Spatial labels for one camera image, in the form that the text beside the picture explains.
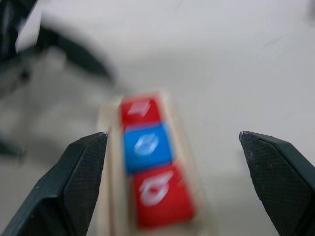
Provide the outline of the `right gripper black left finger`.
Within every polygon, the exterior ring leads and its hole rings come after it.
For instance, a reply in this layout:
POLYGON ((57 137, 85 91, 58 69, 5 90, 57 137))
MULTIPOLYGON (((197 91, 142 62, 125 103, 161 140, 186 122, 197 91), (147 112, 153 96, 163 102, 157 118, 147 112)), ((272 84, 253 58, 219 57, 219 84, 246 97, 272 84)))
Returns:
POLYGON ((86 236, 99 196, 107 132, 71 143, 1 236, 86 236))

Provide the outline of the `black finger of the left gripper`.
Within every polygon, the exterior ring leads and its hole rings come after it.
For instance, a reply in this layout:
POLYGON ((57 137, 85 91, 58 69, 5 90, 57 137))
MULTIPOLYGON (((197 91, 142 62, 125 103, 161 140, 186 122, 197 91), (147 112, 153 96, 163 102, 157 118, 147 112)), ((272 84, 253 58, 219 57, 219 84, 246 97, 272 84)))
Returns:
POLYGON ((71 40, 56 30, 41 26, 39 29, 39 48, 55 47, 61 50, 66 59, 72 64, 105 78, 109 83, 114 82, 114 75, 106 64, 94 55, 87 47, 71 40))

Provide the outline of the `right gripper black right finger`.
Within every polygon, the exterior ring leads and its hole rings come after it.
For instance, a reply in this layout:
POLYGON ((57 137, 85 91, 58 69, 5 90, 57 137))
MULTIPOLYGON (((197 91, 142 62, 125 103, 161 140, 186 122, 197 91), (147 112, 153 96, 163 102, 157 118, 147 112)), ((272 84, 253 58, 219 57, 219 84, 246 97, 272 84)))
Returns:
POLYGON ((291 143, 241 131, 256 194, 280 236, 315 236, 315 166, 291 143))

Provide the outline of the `wooden tray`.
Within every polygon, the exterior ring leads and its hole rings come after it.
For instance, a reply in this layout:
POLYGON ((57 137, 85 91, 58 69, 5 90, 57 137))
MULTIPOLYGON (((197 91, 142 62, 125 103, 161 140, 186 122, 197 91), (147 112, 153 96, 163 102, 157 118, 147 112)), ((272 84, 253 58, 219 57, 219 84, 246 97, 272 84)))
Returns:
POLYGON ((133 174, 126 172, 122 138, 125 131, 121 127, 119 111, 123 97, 132 95, 120 95, 106 102, 98 116, 98 129, 108 132, 108 143, 97 203, 97 236, 212 236, 207 198, 177 107, 168 93, 156 91, 142 94, 153 93, 160 96, 162 113, 160 123, 164 122, 169 126, 174 151, 171 163, 177 164, 182 170, 192 196, 195 215, 189 221, 162 227, 152 229, 138 227, 132 187, 132 177, 138 172, 133 174))

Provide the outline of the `red letter block T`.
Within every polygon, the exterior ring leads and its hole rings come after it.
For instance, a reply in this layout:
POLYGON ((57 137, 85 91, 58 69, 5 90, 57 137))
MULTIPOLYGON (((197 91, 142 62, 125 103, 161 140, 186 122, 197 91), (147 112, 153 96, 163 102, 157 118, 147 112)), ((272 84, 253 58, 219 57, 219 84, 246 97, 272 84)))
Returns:
POLYGON ((157 93, 125 96, 120 103, 119 111, 123 131, 162 121, 160 96, 157 93))

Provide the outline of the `blue letter block O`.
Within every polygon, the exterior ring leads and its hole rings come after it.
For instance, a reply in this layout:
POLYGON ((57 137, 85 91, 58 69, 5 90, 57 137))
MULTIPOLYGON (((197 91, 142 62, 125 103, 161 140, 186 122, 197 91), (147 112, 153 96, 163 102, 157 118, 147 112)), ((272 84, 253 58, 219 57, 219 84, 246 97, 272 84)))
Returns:
POLYGON ((164 122, 126 130, 122 138, 125 168, 129 174, 169 164, 174 159, 169 126, 164 122))

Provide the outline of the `red letter block B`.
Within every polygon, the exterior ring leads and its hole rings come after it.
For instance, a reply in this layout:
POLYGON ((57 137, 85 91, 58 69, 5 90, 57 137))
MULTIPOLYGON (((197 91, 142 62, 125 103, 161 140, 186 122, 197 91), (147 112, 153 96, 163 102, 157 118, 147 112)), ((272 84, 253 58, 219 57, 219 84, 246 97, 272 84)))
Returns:
POLYGON ((175 163, 138 172, 132 177, 137 225, 162 227, 193 219, 195 207, 180 166, 175 163))

